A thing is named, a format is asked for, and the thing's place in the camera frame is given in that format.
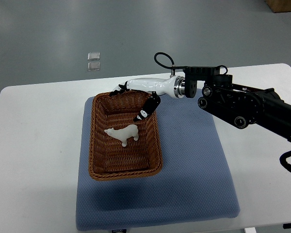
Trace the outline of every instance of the blue mat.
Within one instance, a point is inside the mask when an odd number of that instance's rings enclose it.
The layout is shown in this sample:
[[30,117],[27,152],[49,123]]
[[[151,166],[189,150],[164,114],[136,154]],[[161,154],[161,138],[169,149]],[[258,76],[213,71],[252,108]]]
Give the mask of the blue mat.
[[152,177],[95,181],[88,174],[93,98],[85,103],[77,193],[79,231],[233,218],[240,211],[213,118],[194,99],[161,96],[163,168]]

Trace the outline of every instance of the gray floor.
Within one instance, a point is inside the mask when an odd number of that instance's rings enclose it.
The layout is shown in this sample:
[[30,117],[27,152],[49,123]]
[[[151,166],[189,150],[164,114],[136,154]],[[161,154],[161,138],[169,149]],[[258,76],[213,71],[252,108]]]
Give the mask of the gray floor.
[[[87,71],[92,51],[101,53],[100,71]],[[158,51],[176,65],[291,66],[291,13],[274,14],[264,0],[0,0],[0,91],[165,73]]]

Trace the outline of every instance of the polar bear figurine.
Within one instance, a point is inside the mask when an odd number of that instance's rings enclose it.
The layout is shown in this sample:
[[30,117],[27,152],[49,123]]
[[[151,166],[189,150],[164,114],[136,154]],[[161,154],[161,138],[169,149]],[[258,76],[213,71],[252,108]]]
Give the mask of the polar bear figurine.
[[139,138],[137,125],[129,125],[123,129],[115,130],[114,128],[104,130],[109,136],[122,141],[122,146],[127,146],[127,139],[134,137],[137,141]]

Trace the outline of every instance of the wicker basket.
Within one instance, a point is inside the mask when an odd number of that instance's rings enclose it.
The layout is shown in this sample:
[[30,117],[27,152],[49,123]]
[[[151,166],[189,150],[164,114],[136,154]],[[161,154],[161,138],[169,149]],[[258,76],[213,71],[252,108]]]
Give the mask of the wicker basket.
[[[97,181],[146,177],[162,169],[162,150],[154,112],[148,118],[133,122],[149,94],[128,91],[116,96],[101,93],[92,105],[91,135],[89,143],[89,174]],[[122,129],[130,124],[138,126],[138,141],[120,140],[108,136],[104,130]]]

